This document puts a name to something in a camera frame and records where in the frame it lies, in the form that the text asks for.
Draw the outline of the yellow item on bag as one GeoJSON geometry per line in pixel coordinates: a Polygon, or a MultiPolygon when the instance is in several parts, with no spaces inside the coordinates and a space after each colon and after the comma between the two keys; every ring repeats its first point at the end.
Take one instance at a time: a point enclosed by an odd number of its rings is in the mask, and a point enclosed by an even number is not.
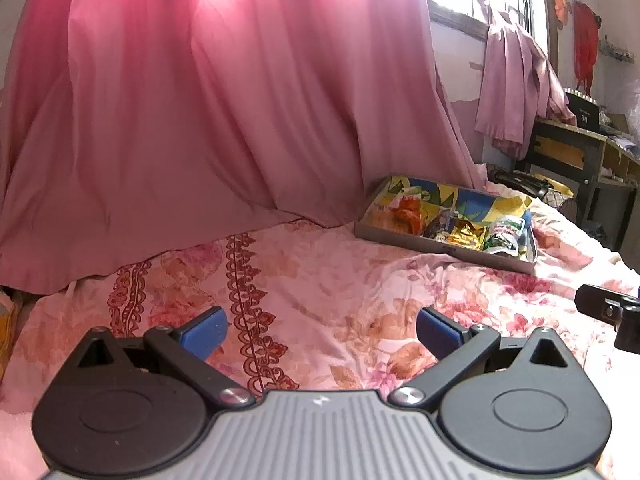
{"type": "Polygon", "coordinates": [[[546,182],[550,188],[553,188],[556,192],[566,196],[574,197],[574,192],[564,183],[552,179],[552,177],[545,176],[544,174],[533,174],[533,177],[546,182]]]}

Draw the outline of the gold foil snack packet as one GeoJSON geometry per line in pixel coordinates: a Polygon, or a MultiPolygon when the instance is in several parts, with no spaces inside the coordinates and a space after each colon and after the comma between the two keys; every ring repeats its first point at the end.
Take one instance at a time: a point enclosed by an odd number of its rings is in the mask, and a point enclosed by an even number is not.
{"type": "Polygon", "coordinates": [[[445,243],[472,250],[482,250],[486,231],[486,226],[468,220],[456,220],[445,243]]]}

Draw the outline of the orange wall ornament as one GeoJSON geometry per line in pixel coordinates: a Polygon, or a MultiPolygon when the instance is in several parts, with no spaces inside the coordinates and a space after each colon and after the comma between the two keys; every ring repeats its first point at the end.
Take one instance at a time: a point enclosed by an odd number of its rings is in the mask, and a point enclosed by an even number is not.
{"type": "Polygon", "coordinates": [[[570,14],[572,14],[572,4],[568,0],[554,0],[554,13],[558,29],[561,30],[568,24],[570,14]]]}

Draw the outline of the green white snack pouch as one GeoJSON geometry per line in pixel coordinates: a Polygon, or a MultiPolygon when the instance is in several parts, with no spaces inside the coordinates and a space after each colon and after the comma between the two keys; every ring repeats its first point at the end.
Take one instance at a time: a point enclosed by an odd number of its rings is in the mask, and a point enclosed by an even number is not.
{"type": "Polygon", "coordinates": [[[520,253],[520,238],[525,227],[525,220],[512,214],[491,222],[486,230],[483,252],[516,258],[520,253]]]}

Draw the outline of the blue dark snack packet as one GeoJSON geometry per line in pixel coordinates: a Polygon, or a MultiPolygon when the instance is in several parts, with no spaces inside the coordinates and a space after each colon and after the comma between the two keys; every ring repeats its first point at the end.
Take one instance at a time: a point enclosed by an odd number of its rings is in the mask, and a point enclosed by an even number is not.
{"type": "Polygon", "coordinates": [[[423,231],[423,236],[430,240],[445,243],[454,228],[456,220],[457,213],[454,210],[442,209],[432,221],[428,222],[423,231]]]}

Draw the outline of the quilted brown bag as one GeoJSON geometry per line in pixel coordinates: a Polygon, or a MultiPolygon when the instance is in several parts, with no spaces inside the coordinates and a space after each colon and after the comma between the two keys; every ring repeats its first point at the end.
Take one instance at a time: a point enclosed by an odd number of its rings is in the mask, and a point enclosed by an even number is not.
{"type": "Polygon", "coordinates": [[[538,180],[532,174],[526,174],[523,171],[506,171],[498,167],[492,167],[488,170],[488,179],[495,184],[502,184],[507,188],[512,188],[514,191],[538,198],[538,200],[555,209],[561,209],[565,204],[575,201],[574,197],[556,192],[546,182],[538,180]]]}

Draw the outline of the red hanging decoration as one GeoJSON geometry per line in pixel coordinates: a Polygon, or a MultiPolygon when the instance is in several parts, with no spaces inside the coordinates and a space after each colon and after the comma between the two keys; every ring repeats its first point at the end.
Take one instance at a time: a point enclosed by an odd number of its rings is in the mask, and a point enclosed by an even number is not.
{"type": "Polygon", "coordinates": [[[593,69],[597,62],[601,18],[585,3],[575,0],[574,12],[574,72],[577,88],[591,96],[593,69]]]}

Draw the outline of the pink draped curtain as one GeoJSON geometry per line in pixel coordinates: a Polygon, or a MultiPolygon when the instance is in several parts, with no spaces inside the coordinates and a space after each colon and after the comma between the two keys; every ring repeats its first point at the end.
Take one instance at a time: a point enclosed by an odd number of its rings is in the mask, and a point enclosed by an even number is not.
{"type": "Polygon", "coordinates": [[[425,0],[27,0],[1,107],[1,281],[50,295],[379,180],[479,188],[425,0]]]}

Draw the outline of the black box on desk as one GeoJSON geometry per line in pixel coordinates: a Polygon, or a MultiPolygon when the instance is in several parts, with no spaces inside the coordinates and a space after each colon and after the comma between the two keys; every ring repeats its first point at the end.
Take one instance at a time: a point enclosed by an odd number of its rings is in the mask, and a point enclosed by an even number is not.
{"type": "Polygon", "coordinates": [[[576,116],[579,128],[593,132],[600,131],[600,106],[590,96],[575,89],[565,89],[568,108],[576,116]]]}

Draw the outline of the orange snack packet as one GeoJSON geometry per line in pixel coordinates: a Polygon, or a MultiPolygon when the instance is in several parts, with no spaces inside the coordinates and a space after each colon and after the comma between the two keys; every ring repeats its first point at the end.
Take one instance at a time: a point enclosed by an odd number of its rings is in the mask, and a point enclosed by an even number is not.
{"type": "Polygon", "coordinates": [[[409,234],[421,235],[426,227],[428,212],[423,203],[420,186],[402,188],[390,201],[388,208],[396,222],[406,227],[409,234]]]}

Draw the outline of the floral pink bedspread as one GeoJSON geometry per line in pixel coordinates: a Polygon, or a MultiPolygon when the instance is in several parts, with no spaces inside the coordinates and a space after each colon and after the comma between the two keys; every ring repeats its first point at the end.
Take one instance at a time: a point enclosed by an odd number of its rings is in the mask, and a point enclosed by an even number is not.
{"type": "Polygon", "coordinates": [[[549,326],[564,339],[610,408],[599,468],[639,474],[639,359],[617,350],[610,326],[577,312],[583,284],[632,294],[638,274],[551,207],[533,202],[533,274],[492,270],[446,255],[360,240],[351,226],[306,220],[164,252],[24,301],[1,382],[1,474],[46,472],[32,410],[92,326],[134,337],[222,307],[228,337],[213,366],[254,393],[375,389],[388,393],[433,363],[416,341],[416,315],[435,307],[462,325],[512,337],[549,326]]]}

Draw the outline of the mauve tied curtain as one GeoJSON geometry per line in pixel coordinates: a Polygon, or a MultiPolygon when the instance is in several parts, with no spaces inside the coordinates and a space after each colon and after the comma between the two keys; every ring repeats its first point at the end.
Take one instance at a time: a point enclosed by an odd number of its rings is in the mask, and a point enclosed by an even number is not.
{"type": "Polygon", "coordinates": [[[528,151],[538,118],[577,124],[547,55],[508,12],[478,0],[488,23],[475,130],[515,160],[528,151]]]}

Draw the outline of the colourful cardboard tray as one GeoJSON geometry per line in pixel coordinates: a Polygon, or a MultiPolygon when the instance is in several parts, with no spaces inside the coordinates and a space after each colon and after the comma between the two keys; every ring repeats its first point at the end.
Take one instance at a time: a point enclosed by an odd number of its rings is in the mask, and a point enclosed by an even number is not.
{"type": "Polygon", "coordinates": [[[537,245],[523,195],[498,196],[404,176],[387,178],[355,223],[356,237],[533,274],[537,245]]]}

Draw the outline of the black wooden desk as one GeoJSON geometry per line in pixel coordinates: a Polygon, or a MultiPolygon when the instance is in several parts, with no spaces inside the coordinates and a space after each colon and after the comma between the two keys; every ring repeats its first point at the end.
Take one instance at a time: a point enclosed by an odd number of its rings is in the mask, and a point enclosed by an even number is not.
{"type": "Polygon", "coordinates": [[[623,246],[634,204],[639,197],[639,162],[601,133],[559,124],[535,122],[524,159],[515,168],[538,168],[572,182],[576,188],[575,223],[596,222],[608,247],[623,246]]]}

